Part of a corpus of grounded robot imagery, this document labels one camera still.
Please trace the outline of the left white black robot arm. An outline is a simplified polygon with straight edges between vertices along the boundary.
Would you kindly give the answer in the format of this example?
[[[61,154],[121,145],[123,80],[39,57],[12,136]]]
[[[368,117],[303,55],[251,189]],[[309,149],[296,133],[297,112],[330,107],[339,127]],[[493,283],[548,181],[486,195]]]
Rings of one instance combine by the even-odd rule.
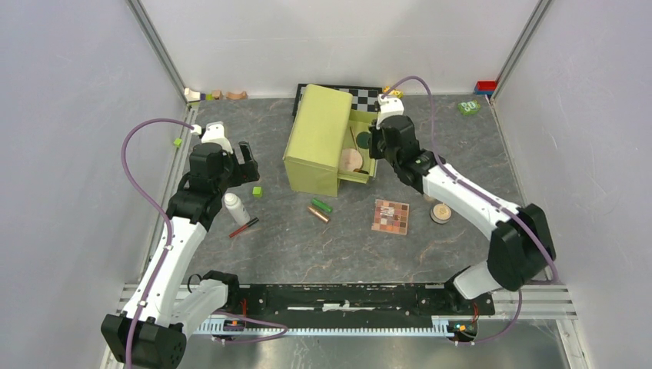
[[[228,314],[240,307],[237,277],[217,271],[207,272],[196,291],[177,300],[227,190],[260,178],[249,143],[238,146],[243,162],[219,143],[193,147],[190,169],[168,202],[164,230],[141,283],[119,314],[105,316],[101,333],[126,368],[177,368],[188,338],[213,311]]]

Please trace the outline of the green makeup organizer box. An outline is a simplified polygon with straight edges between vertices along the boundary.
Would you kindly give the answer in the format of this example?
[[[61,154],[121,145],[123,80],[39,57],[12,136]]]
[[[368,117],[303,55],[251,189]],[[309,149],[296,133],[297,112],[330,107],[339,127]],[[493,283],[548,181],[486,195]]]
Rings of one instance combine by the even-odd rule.
[[[377,113],[351,108],[352,95],[308,84],[286,146],[283,162],[291,190],[336,197],[341,181],[366,184],[376,175],[377,162],[369,149],[358,151],[369,175],[338,169],[341,151],[353,148],[348,127],[355,136],[368,131]]]

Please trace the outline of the round wooden disc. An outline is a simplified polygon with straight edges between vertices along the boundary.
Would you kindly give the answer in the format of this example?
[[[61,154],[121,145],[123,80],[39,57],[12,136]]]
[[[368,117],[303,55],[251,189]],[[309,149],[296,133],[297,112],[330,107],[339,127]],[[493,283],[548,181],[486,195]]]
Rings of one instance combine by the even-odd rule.
[[[341,151],[338,169],[346,172],[356,172],[362,169],[364,159],[362,154],[354,148],[345,148]]]

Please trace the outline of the copper lipstick tube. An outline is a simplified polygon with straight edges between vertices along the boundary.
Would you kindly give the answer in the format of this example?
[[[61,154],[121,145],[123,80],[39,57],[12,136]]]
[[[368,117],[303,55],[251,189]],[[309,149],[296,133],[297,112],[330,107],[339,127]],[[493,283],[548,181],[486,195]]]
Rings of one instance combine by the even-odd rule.
[[[314,215],[316,218],[318,218],[320,221],[324,223],[328,223],[330,221],[330,218],[321,210],[316,208],[313,205],[307,206],[307,210],[309,211],[310,214]]]

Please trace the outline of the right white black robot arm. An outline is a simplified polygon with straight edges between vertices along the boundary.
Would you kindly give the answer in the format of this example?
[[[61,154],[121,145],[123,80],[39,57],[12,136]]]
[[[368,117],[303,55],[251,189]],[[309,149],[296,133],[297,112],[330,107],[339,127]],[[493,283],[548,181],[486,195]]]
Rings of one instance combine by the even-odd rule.
[[[556,251],[542,208],[505,201],[458,173],[432,151],[423,149],[414,123],[395,115],[369,127],[370,156],[384,159],[405,185],[436,198],[472,223],[490,242],[485,261],[453,276],[444,292],[446,308],[463,314],[480,295],[518,291],[545,268],[558,277]]]

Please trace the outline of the wooden stick brush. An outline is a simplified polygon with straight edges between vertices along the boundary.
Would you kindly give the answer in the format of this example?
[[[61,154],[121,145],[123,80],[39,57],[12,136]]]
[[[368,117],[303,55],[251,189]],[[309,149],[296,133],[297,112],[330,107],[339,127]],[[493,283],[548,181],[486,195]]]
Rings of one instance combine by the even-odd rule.
[[[358,145],[357,145],[357,142],[356,142],[356,136],[355,136],[354,130],[353,130],[352,127],[348,127],[348,128],[349,128],[349,132],[350,132],[350,136],[351,136],[351,142],[353,144],[353,149],[355,151],[358,151]]]

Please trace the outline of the dark green round compact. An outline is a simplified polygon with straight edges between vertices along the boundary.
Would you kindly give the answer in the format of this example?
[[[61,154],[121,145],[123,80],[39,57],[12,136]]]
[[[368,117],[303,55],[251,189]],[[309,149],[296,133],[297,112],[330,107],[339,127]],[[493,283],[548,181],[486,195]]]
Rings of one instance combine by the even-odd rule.
[[[371,144],[371,134],[368,131],[362,131],[356,135],[356,145],[361,150],[368,150]]]

